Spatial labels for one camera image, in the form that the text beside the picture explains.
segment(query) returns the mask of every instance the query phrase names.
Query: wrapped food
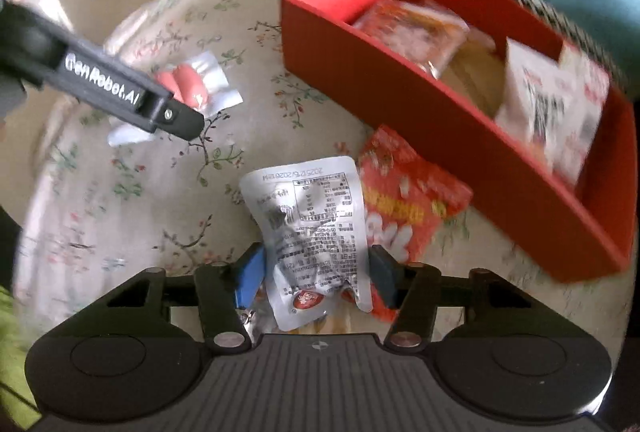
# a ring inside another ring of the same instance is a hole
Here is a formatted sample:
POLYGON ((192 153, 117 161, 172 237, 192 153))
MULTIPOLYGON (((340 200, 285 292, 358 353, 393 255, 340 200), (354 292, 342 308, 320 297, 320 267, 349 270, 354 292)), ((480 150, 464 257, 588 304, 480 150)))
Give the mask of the wrapped food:
MULTIPOLYGON (((382 245, 400 263, 420 260, 445 219, 471 202, 472 190, 427 162, 389 127, 381 126, 358 159, 366 209, 367 245, 382 245)), ((373 314, 392 321, 372 286, 373 314)))
POLYGON ((459 16, 397 0, 381 0, 354 25, 438 78, 466 39, 459 16))
POLYGON ((608 92, 609 76, 579 50, 565 46, 558 66, 508 40, 504 103, 495 122, 575 186, 608 92))
POLYGON ((240 181, 267 251, 265 285, 286 332, 329 314, 345 287, 371 310, 362 189, 350 157, 272 167, 240 181))
POLYGON ((576 77, 578 87, 577 97, 559 131, 561 145, 554 160, 554 173, 575 186, 609 95, 609 75, 584 52, 568 44, 562 47, 559 67, 576 77))
POLYGON ((572 73, 530 47, 507 40, 504 103, 495 122, 551 170, 559 128, 576 90, 572 73))
MULTIPOLYGON (((216 57, 203 52, 156 74, 156 80, 174 93, 174 98, 200 112, 205 119, 242 103, 240 93, 229 86, 216 57)), ((113 119, 107 141, 112 147, 153 141, 156 134, 113 119)))

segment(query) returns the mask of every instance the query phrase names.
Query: red cardboard box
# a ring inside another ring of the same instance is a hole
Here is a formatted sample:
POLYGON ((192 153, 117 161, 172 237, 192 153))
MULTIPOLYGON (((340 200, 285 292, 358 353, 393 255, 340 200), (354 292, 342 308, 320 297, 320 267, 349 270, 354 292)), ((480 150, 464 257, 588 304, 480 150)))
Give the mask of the red cardboard box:
MULTIPOLYGON (((575 192, 466 98, 354 29, 377 0, 282 0, 285 66, 365 123, 381 123, 474 190, 474 206, 559 281, 630 263, 638 171, 632 105, 612 87, 575 192)), ((562 38, 515 0, 435 0, 557 60, 562 38)))

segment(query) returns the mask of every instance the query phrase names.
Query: red snack package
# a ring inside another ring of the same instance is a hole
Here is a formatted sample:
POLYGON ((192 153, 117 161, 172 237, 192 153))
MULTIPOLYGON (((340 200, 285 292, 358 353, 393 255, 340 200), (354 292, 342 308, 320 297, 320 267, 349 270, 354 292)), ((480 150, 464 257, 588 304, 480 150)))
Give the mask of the red snack package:
POLYGON ((380 0, 354 26, 439 78, 469 26, 452 11, 380 0))
MULTIPOLYGON (((367 245, 381 244, 398 262, 419 261, 443 220, 471 202, 472 190, 427 162, 395 131, 380 126, 358 158, 366 209, 367 245)), ((391 322, 371 286, 372 314, 391 322)))

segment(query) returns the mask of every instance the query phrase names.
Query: floral bedsheet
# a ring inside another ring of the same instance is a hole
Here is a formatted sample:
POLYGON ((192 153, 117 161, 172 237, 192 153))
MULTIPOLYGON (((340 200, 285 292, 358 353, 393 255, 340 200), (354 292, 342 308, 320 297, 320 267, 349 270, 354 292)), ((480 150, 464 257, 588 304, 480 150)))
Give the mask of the floral bedsheet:
MULTIPOLYGON (((244 103, 209 119, 192 142, 161 134, 113 149, 107 116, 71 100, 57 105, 17 257, 15 297, 28 342, 142 269, 182 275, 238 258, 260 240, 238 189, 242 174, 357 155, 371 129, 285 71, 278 18, 279 0, 157 0, 110 38, 108 50, 147 72, 215 54, 244 103)), ((492 269, 593 333, 612 358, 620 352, 634 271, 556 284, 474 209, 442 228, 424 261, 449 275, 492 269)), ((197 327, 193 312, 176 314, 197 327)), ((339 332, 386 330, 355 307, 341 315, 339 332)), ((460 309, 441 311, 434 338, 461 317, 460 309)))

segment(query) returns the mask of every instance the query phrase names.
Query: sausage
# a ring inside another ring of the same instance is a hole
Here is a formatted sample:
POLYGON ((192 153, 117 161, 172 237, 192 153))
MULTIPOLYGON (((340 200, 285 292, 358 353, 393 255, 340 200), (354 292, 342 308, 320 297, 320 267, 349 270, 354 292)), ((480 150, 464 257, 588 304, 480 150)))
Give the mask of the sausage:
POLYGON ((209 94, 200 75, 191 65, 181 63, 174 69, 174 78, 180 87, 184 103, 199 108, 209 100, 209 94))
POLYGON ((182 99, 182 92, 180 92, 180 87, 178 87, 178 82, 175 81, 174 75, 164 70, 156 74, 156 81, 169 92, 173 92, 174 98, 177 101, 184 103, 184 100, 182 99))

